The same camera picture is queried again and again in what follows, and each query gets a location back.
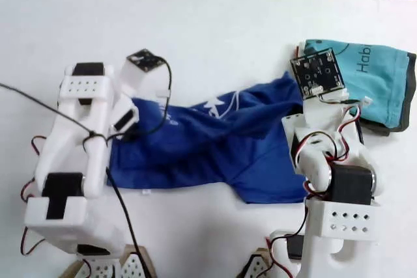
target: dark object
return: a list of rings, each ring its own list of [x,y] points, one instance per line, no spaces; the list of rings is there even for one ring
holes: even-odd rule
[[[326,201],[370,205],[373,178],[369,169],[354,165],[330,164],[332,182]]]
[[[129,122],[134,115],[133,110],[129,110],[123,117],[114,125],[117,131],[121,130],[127,122]]]
[[[160,57],[155,56],[148,49],[142,49],[141,51],[128,56],[127,59],[146,73],[164,63]]]
[[[291,260],[301,260],[303,243],[304,236],[301,234],[287,238],[287,252]]]
[[[103,76],[104,64],[103,63],[77,63],[72,76]],[[81,105],[91,105],[93,99],[80,98],[78,99]]]
[[[122,195],[120,194],[120,191],[119,191],[118,187],[116,186],[115,180],[113,179],[109,168],[106,168],[106,174],[107,174],[107,178],[109,179],[110,184],[113,187],[113,189],[116,193],[116,196],[119,199],[119,202],[122,206],[124,216],[126,216],[126,220],[128,222],[128,226],[129,226],[130,235],[132,236],[133,245],[134,245],[135,250],[136,250],[136,255],[137,255],[137,257],[139,257],[139,260],[141,261],[142,266],[143,266],[143,271],[145,272],[145,277],[144,278],[151,278],[151,273],[148,269],[148,266],[146,265],[145,260],[143,259],[143,256],[139,251],[139,246],[137,245],[137,242],[136,242],[136,236],[135,236],[135,232],[134,232],[133,227],[132,227],[132,222],[130,221],[130,216],[129,216],[128,209],[127,209],[127,207],[126,207],[126,205],[123,201]]]
[[[93,256],[93,255],[110,255],[110,252],[102,247],[96,247],[89,244],[79,244],[77,245],[77,253],[84,256]]]
[[[42,196],[50,198],[46,219],[64,218],[66,198],[84,196],[81,173],[50,173],[45,181]]]
[[[326,49],[291,60],[303,100],[344,88],[333,49]]]
[[[356,120],[354,124],[356,126],[356,131],[358,132],[359,142],[364,144],[364,136],[362,135],[362,127],[360,127],[359,120]]]

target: black cable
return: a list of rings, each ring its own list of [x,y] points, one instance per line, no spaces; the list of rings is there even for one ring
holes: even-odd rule
[[[158,125],[156,125],[151,130],[146,130],[146,131],[145,130],[134,130],[134,131],[130,130],[130,131],[127,131],[127,132],[122,132],[122,133],[114,133],[113,135],[110,135],[107,138],[107,141],[110,141],[113,138],[124,135],[126,133],[129,136],[133,136],[133,137],[141,137],[141,136],[144,136],[144,135],[150,135],[154,132],[157,132],[165,124],[165,121],[167,119],[167,114],[168,114],[169,99],[171,97],[172,71],[171,71],[171,67],[169,66],[169,63],[163,57],[158,57],[158,58],[167,66],[168,74],[169,74],[169,83],[168,83],[169,96],[167,97],[167,101],[165,103],[164,114],[162,115],[162,120],[160,121],[160,123]]]
[[[36,102],[38,105],[41,105],[42,107],[45,107],[46,109],[66,118],[67,120],[70,120],[71,122],[77,124],[79,127],[83,128],[84,130],[88,131],[89,133],[92,132],[91,130],[89,130],[87,127],[85,127],[83,124],[81,124],[80,122],[78,122],[77,120],[74,120],[72,117],[69,117],[68,115],[65,115],[64,113],[54,109],[53,107],[50,107],[48,104],[44,104],[42,101],[36,99],[35,97],[32,97],[30,94],[27,94],[26,92],[21,91],[20,89],[17,89],[15,87],[11,87],[9,85],[0,83],[0,87],[3,87],[5,89],[11,90],[11,91],[15,91],[18,94],[21,94],[22,96],[32,100],[33,102]]]
[[[339,51],[338,53],[335,53],[334,55],[340,55],[340,54],[342,54],[349,47],[349,45],[350,44],[346,44],[346,46],[341,51]]]
[[[356,126],[356,131],[358,132],[359,141],[364,144],[364,135],[362,134],[362,128],[360,127],[359,120],[356,120],[354,124]]]
[[[148,266],[146,265],[145,260],[143,259],[142,254],[139,251],[139,246],[137,245],[137,242],[136,242],[135,232],[133,230],[132,222],[130,221],[130,216],[129,216],[129,213],[128,213],[128,209],[127,209],[127,207],[126,207],[126,205],[123,201],[122,195],[120,194],[120,191],[119,191],[118,187],[116,186],[116,182],[114,181],[108,167],[106,168],[106,174],[107,174],[107,177],[109,178],[111,186],[115,190],[117,198],[120,201],[120,204],[122,206],[124,215],[126,216],[126,220],[128,222],[128,226],[129,226],[130,235],[132,236],[132,240],[133,240],[133,245],[135,246],[136,254],[139,257],[139,260],[142,263],[143,271],[145,272],[145,277],[146,278],[151,277],[151,275],[149,273]]]

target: perforated plate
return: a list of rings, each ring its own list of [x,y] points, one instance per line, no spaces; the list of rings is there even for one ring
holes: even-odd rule
[[[314,233],[327,238],[375,241],[378,233],[378,206],[347,204],[338,202],[309,202],[309,220]]]
[[[60,98],[106,99],[111,92],[111,81],[106,76],[65,76]]]
[[[268,265],[266,265],[263,258],[260,256],[256,256],[252,259],[244,278],[256,278],[262,271],[266,270],[267,268]],[[270,271],[262,274],[261,278],[269,278],[269,273]]]
[[[90,269],[86,263],[83,264],[81,269],[78,271],[75,278],[112,278],[114,272],[114,260],[88,260],[91,266]]]
[[[136,254],[131,254],[123,264],[121,278],[145,278],[145,272]]]

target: white robot part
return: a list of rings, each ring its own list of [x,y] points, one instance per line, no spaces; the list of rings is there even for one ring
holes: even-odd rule
[[[104,187],[111,152],[108,137],[123,134],[139,120],[130,97],[139,82],[119,78],[102,63],[78,63],[65,74],[58,112],[72,120],[55,118],[35,169],[42,196],[29,199],[25,224],[67,253],[118,258],[125,247],[123,232],[100,215],[91,200],[101,196]],[[77,148],[87,154],[84,170],[63,171],[63,163]]]

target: white surface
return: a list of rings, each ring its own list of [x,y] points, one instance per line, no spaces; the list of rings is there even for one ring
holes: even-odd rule
[[[281,76],[306,38],[417,51],[416,16],[413,0],[0,0],[0,81],[54,105],[67,65],[104,61],[119,68],[127,55],[148,48],[173,69],[172,104],[191,105]],[[144,95],[166,89],[165,69],[145,79]],[[0,268],[5,277],[56,277],[73,257],[45,244],[23,258],[18,248],[25,210],[19,192],[36,162],[29,141],[48,134],[54,116],[3,90],[0,107]],[[365,134],[387,185],[374,277],[412,277],[417,268],[416,109],[414,101],[404,133]],[[113,190],[105,194],[101,209],[131,242]],[[302,204],[246,205],[224,184],[123,195],[159,278],[235,277],[265,236],[295,230],[304,213]]]

